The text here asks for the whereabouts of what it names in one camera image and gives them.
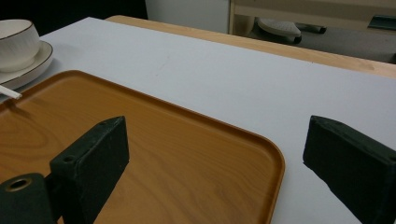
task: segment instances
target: white table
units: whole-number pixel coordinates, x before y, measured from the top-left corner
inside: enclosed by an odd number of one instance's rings
[[[41,39],[54,61],[31,85],[77,69],[271,139],[287,166],[272,223],[359,223],[303,165],[311,115],[396,148],[396,78],[90,18]]]

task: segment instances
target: screw hole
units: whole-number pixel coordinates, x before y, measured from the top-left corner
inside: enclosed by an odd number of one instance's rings
[[[64,162],[70,162],[70,161],[72,161],[74,159],[74,156],[66,156],[65,158],[64,158]]]
[[[6,187],[6,191],[15,192],[28,187],[32,183],[31,178],[17,179]]]

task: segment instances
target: table surface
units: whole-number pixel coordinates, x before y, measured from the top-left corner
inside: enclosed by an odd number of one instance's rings
[[[286,162],[272,223],[359,223],[303,164],[311,115],[396,148],[391,64],[125,17],[41,39],[54,60],[24,88],[77,69],[272,140]]]

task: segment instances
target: wall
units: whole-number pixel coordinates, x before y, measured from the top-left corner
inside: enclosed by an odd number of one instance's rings
[[[228,32],[229,0],[146,0],[148,19]]]

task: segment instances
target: white bowl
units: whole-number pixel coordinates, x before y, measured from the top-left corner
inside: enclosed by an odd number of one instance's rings
[[[35,25],[27,20],[0,21],[0,72],[28,67],[40,48]]]

